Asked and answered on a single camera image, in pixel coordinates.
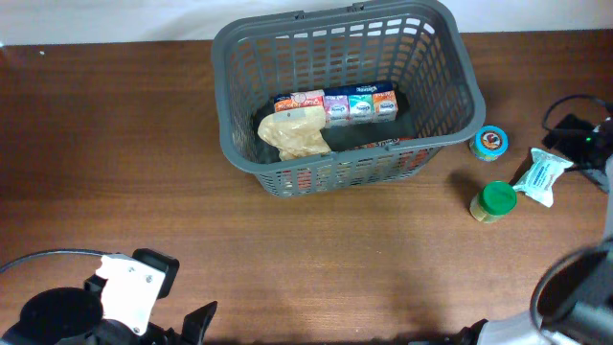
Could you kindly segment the beige powder pouch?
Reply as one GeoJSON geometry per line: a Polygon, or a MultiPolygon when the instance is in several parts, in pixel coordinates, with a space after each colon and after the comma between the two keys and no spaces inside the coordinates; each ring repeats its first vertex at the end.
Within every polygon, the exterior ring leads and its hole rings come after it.
{"type": "Polygon", "coordinates": [[[272,113],[260,123],[258,135],[279,150],[282,161],[331,152],[321,130],[326,126],[321,105],[272,113]]]}

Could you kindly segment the light green wipes packet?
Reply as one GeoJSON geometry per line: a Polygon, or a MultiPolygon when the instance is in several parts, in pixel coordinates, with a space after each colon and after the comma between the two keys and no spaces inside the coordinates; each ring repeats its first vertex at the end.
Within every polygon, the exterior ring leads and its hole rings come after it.
{"type": "Polygon", "coordinates": [[[532,165],[512,186],[545,207],[554,204],[553,185],[574,163],[542,149],[531,149],[532,165]]]}

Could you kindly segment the blue rooster tin can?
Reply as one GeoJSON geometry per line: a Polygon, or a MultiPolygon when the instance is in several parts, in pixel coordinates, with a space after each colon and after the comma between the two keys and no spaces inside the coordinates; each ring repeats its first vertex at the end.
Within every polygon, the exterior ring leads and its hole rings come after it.
{"type": "Polygon", "coordinates": [[[509,138],[498,126],[483,126],[471,138],[469,148],[473,155],[486,162],[497,160],[509,147],[509,138]]]}

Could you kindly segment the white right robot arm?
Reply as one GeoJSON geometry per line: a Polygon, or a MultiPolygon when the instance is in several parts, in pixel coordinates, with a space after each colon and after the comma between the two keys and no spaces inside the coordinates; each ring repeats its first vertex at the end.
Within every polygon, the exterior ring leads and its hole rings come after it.
{"type": "MultiPolygon", "coordinates": [[[[542,149],[532,150],[533,165],[511,187],[553,204],[552,184],[572,170],[599,171],[612,184],[612,119],[588,130],[554,128],[554,137],[575,138],[577,165],[542,149]]],[[[612,342],[612,203],[602,241],[553,264],[534,289],[529,309],[514,317],[483,319],[444,341],[446,344],[610,344],[612,342]]]]}

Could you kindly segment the Kleenex tissue multipack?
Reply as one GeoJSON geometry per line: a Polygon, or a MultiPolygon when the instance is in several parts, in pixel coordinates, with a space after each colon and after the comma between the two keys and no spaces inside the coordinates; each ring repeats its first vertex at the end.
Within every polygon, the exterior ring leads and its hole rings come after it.
{"type": "Polygon", "coordinates": [[[279,94],[273,104],[276,112],[321,106],[326,112],[325,128],[391,122],[398,112],[396,92],[389,81],[279,94]]]}

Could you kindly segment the grey plastic shopping basket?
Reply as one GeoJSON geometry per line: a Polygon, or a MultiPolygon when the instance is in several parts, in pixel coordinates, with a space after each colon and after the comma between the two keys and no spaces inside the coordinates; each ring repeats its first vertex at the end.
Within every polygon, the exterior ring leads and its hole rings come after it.
{"type": "Polygon", "coordinates": [[[455,19],[437,1],[372,1],[234,21],[212,48],[220,144],[270,194],[301,196],[406,178],[486,118],[455,19]],[[282,161],[258,136],[279,94],[389,81],[389,123],[324,131],[331,152],[282,161]]]}

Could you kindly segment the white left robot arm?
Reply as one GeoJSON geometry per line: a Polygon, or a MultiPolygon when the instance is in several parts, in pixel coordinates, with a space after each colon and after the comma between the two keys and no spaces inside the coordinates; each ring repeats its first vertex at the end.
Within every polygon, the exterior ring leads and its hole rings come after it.
{"type": "Polygon", "coordinates": [[[105,279],[93,275],[82,288],[58,287],[31,298],[19,320],[2,336],[10,345],[171,345],[202,344],[216,313],[217,302],[187,314],[182,331],[148,324],[138,335],[125,324],[102,315],[105,279]]]}

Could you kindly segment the green lid glass jar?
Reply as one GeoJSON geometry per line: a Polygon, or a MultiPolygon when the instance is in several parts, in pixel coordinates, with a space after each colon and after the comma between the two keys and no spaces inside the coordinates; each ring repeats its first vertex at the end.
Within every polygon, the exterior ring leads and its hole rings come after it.
{"type": "Polygon", "coordinates": [[[516,191],[509,183],[492,181],[470,201],[469,212],[478,221],[494,223],[509,214],[516,204],[516,191]]]}

